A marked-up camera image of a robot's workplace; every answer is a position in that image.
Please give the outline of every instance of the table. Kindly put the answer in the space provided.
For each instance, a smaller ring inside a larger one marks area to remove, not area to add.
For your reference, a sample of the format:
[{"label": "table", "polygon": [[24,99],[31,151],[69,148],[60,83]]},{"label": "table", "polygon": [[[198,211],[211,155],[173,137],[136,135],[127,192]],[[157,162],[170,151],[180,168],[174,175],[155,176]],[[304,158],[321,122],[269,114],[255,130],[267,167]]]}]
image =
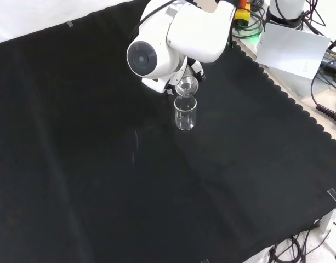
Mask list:
[{"label": "table", "polygon": [[0,262],[243,262],[335,207],[336,142],[239,50],[176,129],[124,59],[145,4],[0,44]]}]

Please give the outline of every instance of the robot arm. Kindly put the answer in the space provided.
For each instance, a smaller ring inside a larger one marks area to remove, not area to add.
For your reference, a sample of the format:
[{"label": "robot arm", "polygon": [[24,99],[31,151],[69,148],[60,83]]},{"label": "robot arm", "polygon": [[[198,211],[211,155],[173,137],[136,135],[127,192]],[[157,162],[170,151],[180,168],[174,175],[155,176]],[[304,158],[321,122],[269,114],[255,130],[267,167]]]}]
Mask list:
[{"label": "robot arm", "polygon": [[214,62],[225,49],[235,11],[226,1],[213,13],[184,4],[169,28],[168,45],[200,62]]},{"label": "robot arm", "polygon": [[[166,2],[151,0],[141,19]],[[213,13],[176,0],[140,26],[127,51],[131,70],[160,93],[168,83],[177,85],[188,67],[187,57],[197,60],[196,67],[199,61],[214,62],[222,54],[235,11],[236,7],[225,0]]]}]

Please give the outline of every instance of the glass beaker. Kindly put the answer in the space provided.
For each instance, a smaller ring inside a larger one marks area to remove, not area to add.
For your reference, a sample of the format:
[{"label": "glass beaker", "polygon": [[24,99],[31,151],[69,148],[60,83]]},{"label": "glass beaker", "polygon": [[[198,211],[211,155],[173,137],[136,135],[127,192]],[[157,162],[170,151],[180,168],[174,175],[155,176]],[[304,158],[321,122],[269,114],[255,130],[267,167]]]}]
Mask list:
[{"label": "glass beaker", "polygon": [[178,96],[174,102],[175,124],[180,130],[190,130],[196,124],[197,100]]},{"label": "glass beaker", "polygon": [[196,93],[199,83],[193,75],[184,76],[178,85],[176,85],[176,93],[182,97],[191,97]]}]

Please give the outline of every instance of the yellow device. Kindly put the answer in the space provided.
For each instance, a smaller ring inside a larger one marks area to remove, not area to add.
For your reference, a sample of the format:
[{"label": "yellow device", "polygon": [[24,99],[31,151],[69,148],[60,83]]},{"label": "yellow device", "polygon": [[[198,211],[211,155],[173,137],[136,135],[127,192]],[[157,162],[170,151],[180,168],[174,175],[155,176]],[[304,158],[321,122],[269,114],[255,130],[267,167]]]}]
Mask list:
[{"label": "yellow device", "polygon": [[[250,4],[247,3],[244,8],[250,10]],[[236,25],[248,26],[249,20],[250,20],[250,12],[243,9],[238,9],[236,11],[234,19],[234,23]]]}]

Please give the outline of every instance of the black tablecloth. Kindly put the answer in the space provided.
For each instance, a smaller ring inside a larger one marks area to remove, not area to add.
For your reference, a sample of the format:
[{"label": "black tablecloth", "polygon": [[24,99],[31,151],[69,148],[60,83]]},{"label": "black tablecloth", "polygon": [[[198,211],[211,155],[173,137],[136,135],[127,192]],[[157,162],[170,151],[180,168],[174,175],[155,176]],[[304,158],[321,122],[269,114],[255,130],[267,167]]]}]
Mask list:
[{"label": "black tablecloth", "polygon": [[335,207],[336,141],[237,47],[177,130],[126,64],[146,3],[0,44],[0,262],[240,263]]}]

